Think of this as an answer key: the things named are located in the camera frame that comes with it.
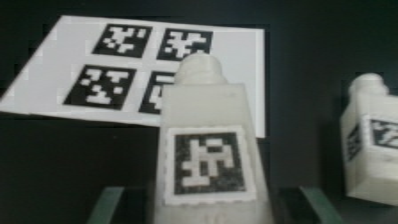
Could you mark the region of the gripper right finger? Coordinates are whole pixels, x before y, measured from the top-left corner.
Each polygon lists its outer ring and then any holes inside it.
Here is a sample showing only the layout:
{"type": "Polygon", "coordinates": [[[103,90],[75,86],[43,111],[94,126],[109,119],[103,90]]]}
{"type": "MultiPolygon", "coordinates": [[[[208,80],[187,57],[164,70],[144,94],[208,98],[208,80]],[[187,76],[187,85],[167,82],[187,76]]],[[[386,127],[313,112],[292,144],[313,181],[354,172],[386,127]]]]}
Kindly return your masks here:
{"type": "Polygon", "coordinates": [[[300,187],[300,192],[309,202],[315,216],[318,218],[316,224],[345,224],[343,218],[322,189],[316,187],[300,187]]]}

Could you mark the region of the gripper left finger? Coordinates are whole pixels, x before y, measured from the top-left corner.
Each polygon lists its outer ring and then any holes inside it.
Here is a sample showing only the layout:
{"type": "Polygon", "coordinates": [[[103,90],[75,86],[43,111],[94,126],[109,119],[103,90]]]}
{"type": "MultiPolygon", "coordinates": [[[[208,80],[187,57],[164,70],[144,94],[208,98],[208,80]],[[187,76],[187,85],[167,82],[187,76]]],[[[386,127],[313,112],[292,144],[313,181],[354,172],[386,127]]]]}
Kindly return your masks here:
{"type": "Polygon", "coordinates": [[[123,187],[107,187],[101,191],[96,205],[93,208],[87,224],[110,224],[123,196],[123,187]]]}

